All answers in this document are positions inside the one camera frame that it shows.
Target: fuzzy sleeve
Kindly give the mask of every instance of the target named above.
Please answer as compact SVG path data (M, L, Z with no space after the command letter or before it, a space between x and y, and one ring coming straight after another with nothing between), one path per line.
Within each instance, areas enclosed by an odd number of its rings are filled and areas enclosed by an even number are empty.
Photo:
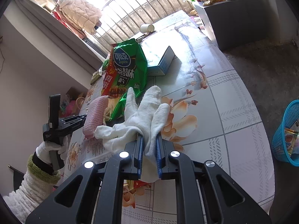
M3 199L14 215L25 223L27 216L52 192L53 185L60 179L59 171L50 175L32 162L32 155L27 163L27 171L19 189Z

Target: copico logo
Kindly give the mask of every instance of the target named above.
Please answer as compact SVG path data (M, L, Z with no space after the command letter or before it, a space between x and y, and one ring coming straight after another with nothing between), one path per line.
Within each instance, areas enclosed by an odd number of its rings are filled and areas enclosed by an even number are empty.
M120 67L128 67L131 64L131 58L121 48L117 48L113 52L113 58L114 58L114 62Z

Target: white cloth glove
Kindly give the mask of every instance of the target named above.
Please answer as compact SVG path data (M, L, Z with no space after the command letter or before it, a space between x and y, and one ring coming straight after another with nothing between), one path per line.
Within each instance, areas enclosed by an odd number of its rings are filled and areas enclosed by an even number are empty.
M60 146L54 142L43 141L36 148L35 152L39 159L41 159L43 162L45 162L47 164L51 164L52 161L50 159L49 152L52 150L58 151L58 154L60 154L60 158L65 161L67 158L67 155L68 155L67 147L68 147L68 137L65 136L62 141L62 146Z
M148 89L138 108L133 88L128 89L125 122L113 127L98 126L95 138L103 139L103 146L113 154L125 149L128 142L136 140L136 133L143 135L144 157L141 181L152 183L159 179L156 163L156 136L167 121L168 104L161 104L161 89Z

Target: snack package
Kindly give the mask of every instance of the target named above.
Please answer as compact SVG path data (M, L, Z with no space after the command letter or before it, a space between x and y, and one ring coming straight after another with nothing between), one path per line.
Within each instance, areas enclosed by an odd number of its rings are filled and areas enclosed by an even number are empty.
M289 156L291 156L293 153L297 135L298 135L298 131L294 131L288 128L284 129L284 139L285 139L286 149L288 151Z
M136 98L147 83L147 60L135 39L112 45L101 95L109 96L105 119L123 115L127 91L132 87Z
M296 137L292 154L299 154L299 137Z

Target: cardboard box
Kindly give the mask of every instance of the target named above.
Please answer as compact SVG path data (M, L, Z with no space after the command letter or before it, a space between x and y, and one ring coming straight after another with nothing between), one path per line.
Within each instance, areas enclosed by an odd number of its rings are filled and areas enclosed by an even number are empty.
M147 76L165 76L175 57L171 47L168 46L164 51L161 48L157 51L147 50L146 46L142 46L142 49L147 59Z

